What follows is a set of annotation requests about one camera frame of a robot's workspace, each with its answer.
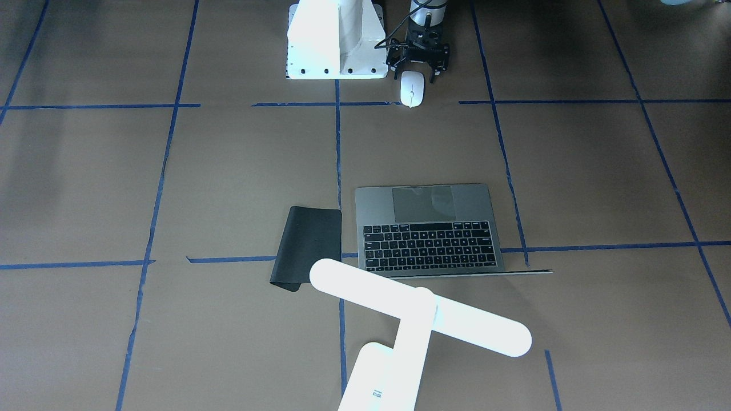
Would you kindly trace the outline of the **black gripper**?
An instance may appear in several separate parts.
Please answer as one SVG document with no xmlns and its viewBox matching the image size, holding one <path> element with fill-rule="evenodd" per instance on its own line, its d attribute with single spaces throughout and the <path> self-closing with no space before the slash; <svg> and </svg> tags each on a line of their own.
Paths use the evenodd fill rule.
<svg viewBox="0 0 731 411">
<path fill-rule="evenodd" d="M 442 42 L 444 26 L 436 25 L 425 28 L 409 25 L 405 43 L 404 57 L 409 62 L 428 63 L 431 68 L 429 83 L 434 84 L 436 77 L 444 71 L 442 65 L 448 65 L 450 57 L 449 44 Z M 400 79 L 404 72 L 404 61 L 392 64 L 394 79 Z"/>
</svg>

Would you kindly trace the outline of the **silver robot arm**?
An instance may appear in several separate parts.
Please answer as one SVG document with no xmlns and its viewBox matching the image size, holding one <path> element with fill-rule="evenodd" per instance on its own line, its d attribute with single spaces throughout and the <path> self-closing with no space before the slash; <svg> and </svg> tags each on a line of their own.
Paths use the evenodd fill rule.
<svg viewBox="0 0 731 411">
<path fill-rule="evenodd" d="M 412 1 L 409 13 L 389 34 L 387 66 L 399 80 L 405 63 L 426 63 L 429 83 L 448 70 L 450 46 L 443 39 L 446 1 Z"/>
</svg>

